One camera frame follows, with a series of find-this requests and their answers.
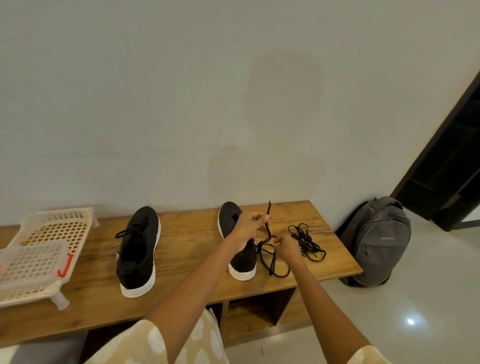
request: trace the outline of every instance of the white floor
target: white floor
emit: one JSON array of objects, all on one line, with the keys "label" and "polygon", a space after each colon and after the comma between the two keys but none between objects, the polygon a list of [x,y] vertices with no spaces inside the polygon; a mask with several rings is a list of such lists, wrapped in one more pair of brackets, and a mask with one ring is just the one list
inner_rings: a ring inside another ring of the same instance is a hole
[{"label": "white floor", "polygon": [[[322,285],[392,363],[480,363],[480,228],[445,232],[408,215],[412,239],[387,284]],[[226,352],[230,364],[325,363],[311,327]]]}]

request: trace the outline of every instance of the white plastic tray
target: white plastic tray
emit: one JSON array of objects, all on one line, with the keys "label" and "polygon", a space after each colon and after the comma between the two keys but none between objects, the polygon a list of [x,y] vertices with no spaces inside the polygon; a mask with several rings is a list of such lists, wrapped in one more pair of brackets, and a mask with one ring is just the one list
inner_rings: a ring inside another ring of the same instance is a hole
[{"label": "white plastic tray", "polygon": [[27,215],[20,224],[20,230],[6,249],[43,244],[55,240],[67,240],[69,243],[67,263],[64,269],[58,272],[55,282],[48,287],[0,300],[0,307],[37,301],[43,298],[50,298],[59,310],[67,307],[70,302],[60,292],[60,288],[70,280],[90,228],[96,228],[97,226],[98,221],[95,218],[93,207],[42,211]]}]

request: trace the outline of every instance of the tray leg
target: tray leg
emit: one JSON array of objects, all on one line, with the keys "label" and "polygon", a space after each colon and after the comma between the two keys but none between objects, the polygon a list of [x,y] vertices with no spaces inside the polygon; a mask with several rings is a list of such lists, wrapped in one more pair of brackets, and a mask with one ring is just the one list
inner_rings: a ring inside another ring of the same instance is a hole
[{"label": "tray leg", "polygon": [[57,305],[57,308],[59,310],[63,310],[64,308],[67,308],[67,306],[70,304],[70,301],[67,299],[67,297],[65,297],[63,293],[60,291],[58,291],[58,293],[51,296],[50,299],[53,301],[54,304]]}]

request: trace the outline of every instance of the beige shirt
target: beige shirt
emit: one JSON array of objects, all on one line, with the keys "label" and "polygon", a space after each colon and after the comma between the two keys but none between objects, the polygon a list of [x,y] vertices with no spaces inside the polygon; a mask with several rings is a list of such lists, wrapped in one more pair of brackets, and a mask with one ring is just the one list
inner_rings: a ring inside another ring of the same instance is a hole
[{"label": "beige shirt", "polygon": [[[162,334],[141,320],[110,340],[88,364],[168,364]],[[373,346],[359,349],[347,364],[388,364]],[[204,310],[175,364],[228,364],[213,312]]]}]

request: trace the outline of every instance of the sleeve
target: sleeve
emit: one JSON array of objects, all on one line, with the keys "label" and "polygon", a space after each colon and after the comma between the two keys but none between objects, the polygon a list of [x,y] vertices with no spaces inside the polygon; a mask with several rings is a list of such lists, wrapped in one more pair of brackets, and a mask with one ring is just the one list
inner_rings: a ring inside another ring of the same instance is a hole
[{"label": "sleeve", "polygon": [[386,360],[376,347],[367,345],[358,349],[347,364],[391,364]]},{"label": "sleeve", "polygon": [[167,351],[157,327],[141,320],[97,351],[86,364],[167,364]]}]

